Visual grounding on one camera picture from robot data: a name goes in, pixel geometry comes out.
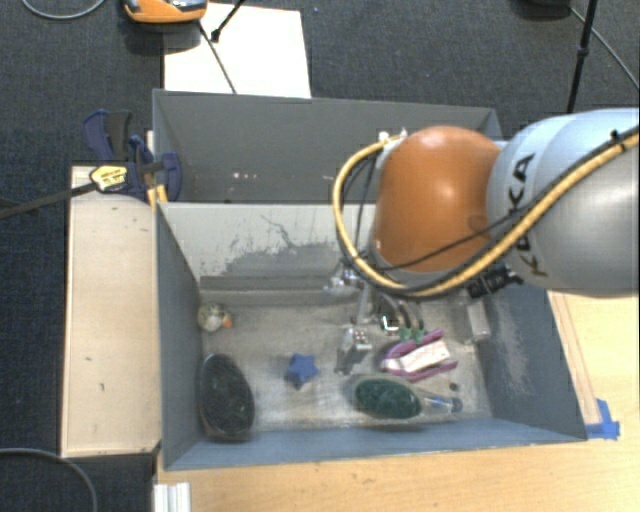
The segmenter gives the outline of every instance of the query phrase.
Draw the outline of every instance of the purple object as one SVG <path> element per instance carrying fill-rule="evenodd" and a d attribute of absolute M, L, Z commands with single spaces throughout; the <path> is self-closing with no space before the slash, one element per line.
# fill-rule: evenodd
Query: purple object
<path fill-rule="evenodd" d="M 427 333 L 424 338 L 422 338 L 422 342 L 420 344 L 416 344 L 413 340 L 403 341 L 391 347 L 387 353 L 385 354 L 385 359 L 398 359 L 410 352 L 413 352 L 415 349 L 428 345 L 430 343 L 434 343 L 442 338 L 444 335 L 444 331 L 442 329 L 435 329 L 429 333 Z M 420 380 L 426 379 L 428 377 L 432 377 L 433 375 L 437 375 L 438 373 L 448 372 L 453 370 L 458 366 L 458 361 L 446 361 L 444 363 L 440 363 L 435 366 L 431 366 L 426 370 L 410 373 L 404 370 L 391 370 L 386 369 L 385 371 L 391 375 L 395 375 L 397 377 L 402 377 L 409 382 L 418 382 Z"/>

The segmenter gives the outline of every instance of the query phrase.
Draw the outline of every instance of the blue tape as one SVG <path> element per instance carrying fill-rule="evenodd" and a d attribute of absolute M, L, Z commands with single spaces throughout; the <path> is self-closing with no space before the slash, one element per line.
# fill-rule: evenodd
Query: blue tape
<path fill-rule="evenodd" d="M 605 400 L 596 398 L 598 409 L 600 409 L 601 423 L 585 425 L 589 439 L 612 439 L 618 440 L 620 437 L 620 422 L 612 421 L 609 406 Z"/>

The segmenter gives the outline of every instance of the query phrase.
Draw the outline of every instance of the small round object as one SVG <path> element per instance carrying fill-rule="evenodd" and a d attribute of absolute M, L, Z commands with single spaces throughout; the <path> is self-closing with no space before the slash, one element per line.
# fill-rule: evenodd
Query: small round object
<path fill-rule="evenodd" d="M 198 308 L 198 325 L 207 332 L 216 332 L 228 317 L 219 304 L 203 304 Z"/>

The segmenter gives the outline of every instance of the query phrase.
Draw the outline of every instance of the white paper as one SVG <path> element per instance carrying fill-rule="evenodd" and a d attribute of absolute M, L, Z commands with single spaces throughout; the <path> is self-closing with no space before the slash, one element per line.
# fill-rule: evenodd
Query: white paper
<path fill-rule="evenodd" d="M 424 345 L 398 359 L 385 359 L 382 362 L 383 369 L 403 370 L 407 373 L 415 373 L 423 368 L 441 363 L 449 359 L 451 355 L 444 341 L 437 341 Z"/>
<path fill-rule="evenodd" d="M 201 22 L 207 34 L 232 5 L 209 3 Z M 205 39 L 165 34 L 164 87 L 171 91 L 231 93 Z M 238 94 L 310 98 L 307 57 L 298 11 L 242 6 L 214 48 Z"/>

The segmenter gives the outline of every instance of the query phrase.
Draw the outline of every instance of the green brush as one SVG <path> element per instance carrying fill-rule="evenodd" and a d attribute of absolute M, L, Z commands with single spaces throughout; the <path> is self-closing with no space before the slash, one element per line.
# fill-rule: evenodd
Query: green brush
<path fill-rule="evenodd" d="M 417 389 L 393 375 L 360 377 L 355 384 L 354 396 L 360 410 L 382 418 L 413 418 L 425 407 L 448 414 L 462 410 L 460 399 Z"/>

